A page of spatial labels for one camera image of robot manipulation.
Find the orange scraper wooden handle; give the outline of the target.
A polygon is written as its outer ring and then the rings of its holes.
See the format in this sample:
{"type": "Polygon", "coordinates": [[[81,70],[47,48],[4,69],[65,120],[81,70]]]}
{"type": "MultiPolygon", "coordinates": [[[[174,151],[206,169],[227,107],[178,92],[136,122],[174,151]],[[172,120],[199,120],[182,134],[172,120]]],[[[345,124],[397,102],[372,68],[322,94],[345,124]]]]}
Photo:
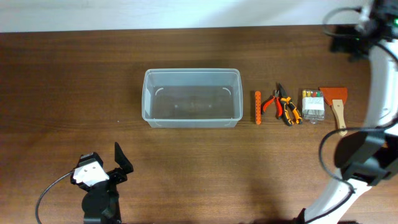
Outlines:
{"type": "Polygon", "coordinates": [[[336,127],[340,130],[339,135],[345,136],[347,131],[341,129],[346,128],[344,108],[348,98],[348,89],[345,87],[319,87],[318,89],[323,93],[325,102],[332,109],[336,119],[336,127]]]}

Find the orange black long-nose pliers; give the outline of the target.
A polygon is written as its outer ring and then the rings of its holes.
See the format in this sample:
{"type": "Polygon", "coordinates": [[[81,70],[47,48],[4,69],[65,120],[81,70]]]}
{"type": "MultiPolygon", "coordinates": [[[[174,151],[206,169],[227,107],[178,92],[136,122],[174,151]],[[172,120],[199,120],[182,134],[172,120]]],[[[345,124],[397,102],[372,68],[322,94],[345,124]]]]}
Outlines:
{"type": "Polygon", "coordinates": [[[283,86],[279,83],[279,95],[280,95],[280,104],[282,107],[282,119],[284,120],[287,126],[293,126],[294,122],[296,124],[302,124],[302,117],[299,113],[296,105],[292,101],[291,97],[286,93],[283,86]],[[294,120],[289,115],[288,110],[291,110],[294,116],[294,120]]]}

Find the clear plastic container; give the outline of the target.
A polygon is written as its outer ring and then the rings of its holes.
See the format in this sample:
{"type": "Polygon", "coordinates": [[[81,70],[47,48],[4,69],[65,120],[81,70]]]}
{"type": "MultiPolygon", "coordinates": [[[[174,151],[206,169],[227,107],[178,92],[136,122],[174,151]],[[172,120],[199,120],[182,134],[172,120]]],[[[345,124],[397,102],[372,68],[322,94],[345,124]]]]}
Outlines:
{"type": "Polygon", "coordinates": [[[233,128],[243,117],[234,68],[156,68],[144,75],[142,118],[152,128],[233,128]]]}

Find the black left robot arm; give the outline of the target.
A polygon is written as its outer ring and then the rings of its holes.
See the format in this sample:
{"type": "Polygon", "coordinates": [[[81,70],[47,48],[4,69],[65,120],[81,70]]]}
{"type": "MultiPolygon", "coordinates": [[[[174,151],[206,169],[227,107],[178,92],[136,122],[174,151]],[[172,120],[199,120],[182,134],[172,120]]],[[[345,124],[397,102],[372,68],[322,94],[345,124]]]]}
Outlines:
{"type": "Polygon", "coordinates": [[[99,154],[92,152],[82,155],[72,170],[71,184],[86,191],[81,203],[84,224],[122,222],[117,185],[127,181],[127,175],[134,172],[134,168],[117,142],[114,161],[119,166],[106,172],[99,154]]]}

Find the clear screwdriver bit case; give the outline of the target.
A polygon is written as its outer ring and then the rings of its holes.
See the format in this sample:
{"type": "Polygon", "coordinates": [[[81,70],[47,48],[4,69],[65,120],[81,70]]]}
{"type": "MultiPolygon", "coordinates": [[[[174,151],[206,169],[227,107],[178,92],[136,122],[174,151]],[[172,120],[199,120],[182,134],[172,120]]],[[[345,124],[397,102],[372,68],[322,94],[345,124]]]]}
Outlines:
{"type": "Polygon", "coordinates": [[[302,91],[302,116],[312,124],[325,119],[323,92],[320,90],[302,91]]]}

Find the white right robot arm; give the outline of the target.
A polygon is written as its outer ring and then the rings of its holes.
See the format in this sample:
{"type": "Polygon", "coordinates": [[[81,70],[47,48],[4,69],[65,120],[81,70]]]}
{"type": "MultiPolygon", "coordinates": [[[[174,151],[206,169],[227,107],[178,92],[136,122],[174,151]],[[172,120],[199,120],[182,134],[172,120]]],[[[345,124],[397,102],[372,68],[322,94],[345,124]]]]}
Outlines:
{"type": "Polygon", "coordinates": [[[324,17],[323,32],[332,38],[331,52],[347,53],[352,61],[369,60],[368,112],[362,127],[348,128],[349,135],[340,139],[334,172],[323,161],[323,146],[335,132],[323,137],[318,159],[331,180],[294,223],[341,223],[362,194],[397,175],[397,1],[369,1],[354,7],[358,22],[330,31],[329,19],[343,11],[342,7],[334,9],[324,17]]]}

